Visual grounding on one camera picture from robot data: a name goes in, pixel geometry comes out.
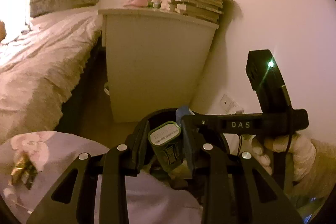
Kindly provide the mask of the white gloved right hand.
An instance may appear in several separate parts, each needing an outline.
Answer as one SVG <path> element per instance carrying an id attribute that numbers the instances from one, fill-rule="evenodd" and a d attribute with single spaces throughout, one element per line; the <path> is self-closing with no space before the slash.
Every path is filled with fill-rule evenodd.
<path id="1" fill-rule="evenodd" d="M 281 136 L 274 140 L 264 139 L 263 141 L 259 141 L 255 136 L 251 143 L 252 152 L 256 160 L 269 174 L 273 174 L 271 168 L 273 160 L 266 152 L 289 153 L 293 161 L 293 180 L 300 181 L 311 171 L 317 150 L 305 135 L 294 134 L 289 149 L 287 149 L 288 143 L 289 136 Z"/>

